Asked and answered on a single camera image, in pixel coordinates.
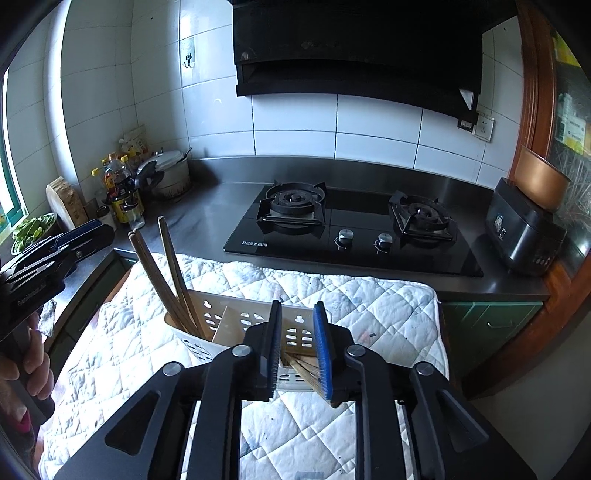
rice cooker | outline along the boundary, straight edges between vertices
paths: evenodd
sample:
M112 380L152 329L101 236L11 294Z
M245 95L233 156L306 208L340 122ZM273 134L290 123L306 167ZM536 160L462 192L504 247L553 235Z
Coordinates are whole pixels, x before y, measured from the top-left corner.
M536 277L548 270L566 236L566 230L554 223L552 213L507 179L500 179L496 186L485 230L505 265Z
M182 195L191 188L191 177L187 162L189 152L182 153L179 150L160 151L139 166L138 174L147 164L155 161L155 171L164 173L163 179L151 190L153 198L169 200Z

glass jar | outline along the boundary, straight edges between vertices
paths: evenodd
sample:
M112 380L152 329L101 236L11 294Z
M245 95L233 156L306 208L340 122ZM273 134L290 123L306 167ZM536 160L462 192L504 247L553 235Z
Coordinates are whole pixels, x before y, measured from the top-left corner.
M135 199L128 199L123 204L121 209L127 215L127 219L129 220L129 228L132 230L135 230L136 228L142 228L146 224L144 215L141 213L139 203Z

stove knob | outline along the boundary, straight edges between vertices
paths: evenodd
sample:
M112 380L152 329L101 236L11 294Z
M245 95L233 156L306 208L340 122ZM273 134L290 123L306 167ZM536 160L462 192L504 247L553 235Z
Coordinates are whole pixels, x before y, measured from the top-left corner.
M392 235L388 233L381 233L378 235L378 241L375 243L375 246L378 250L382 252L389 252L390 247L392 247Z
M342 248L349 248L353 244L353 232L346 228L343 228L339 232L339 238L337 243Z

range hood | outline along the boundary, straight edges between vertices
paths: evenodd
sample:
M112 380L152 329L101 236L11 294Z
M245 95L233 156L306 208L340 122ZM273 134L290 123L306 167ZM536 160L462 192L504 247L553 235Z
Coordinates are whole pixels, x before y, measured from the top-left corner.
M231 3L239 96L341 93L428 108L469 129L477 121L483 21L473 1Z

cutting board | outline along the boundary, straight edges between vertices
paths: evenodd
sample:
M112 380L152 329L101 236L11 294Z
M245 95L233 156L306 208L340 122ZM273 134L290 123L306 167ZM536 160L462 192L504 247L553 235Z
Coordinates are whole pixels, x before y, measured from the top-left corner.
M63 177L52 181L45 192L51 211L60 219L64 231L69 232L88 221L78 193Z

